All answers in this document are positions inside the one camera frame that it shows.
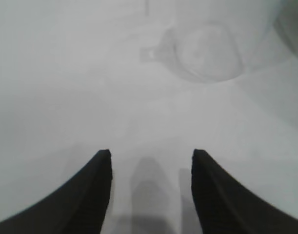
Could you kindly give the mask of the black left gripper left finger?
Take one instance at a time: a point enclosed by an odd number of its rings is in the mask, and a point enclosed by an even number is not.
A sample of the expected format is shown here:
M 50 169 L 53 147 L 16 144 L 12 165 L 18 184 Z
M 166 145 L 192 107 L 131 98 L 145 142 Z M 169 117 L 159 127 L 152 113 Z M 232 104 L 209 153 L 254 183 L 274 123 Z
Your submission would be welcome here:
M 111 153 L 100 150 L 50 195 L 0 222 L 0 234 L 99 234 L 112 179 Z

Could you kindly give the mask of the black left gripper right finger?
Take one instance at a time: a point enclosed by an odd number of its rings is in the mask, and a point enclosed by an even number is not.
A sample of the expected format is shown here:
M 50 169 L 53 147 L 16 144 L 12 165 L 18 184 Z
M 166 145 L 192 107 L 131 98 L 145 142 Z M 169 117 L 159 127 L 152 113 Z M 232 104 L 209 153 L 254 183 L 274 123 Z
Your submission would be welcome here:
M 245 188 L 205 150 L 193 151 L 191 191 L 205 234 L 298 234 L 298 219 Z

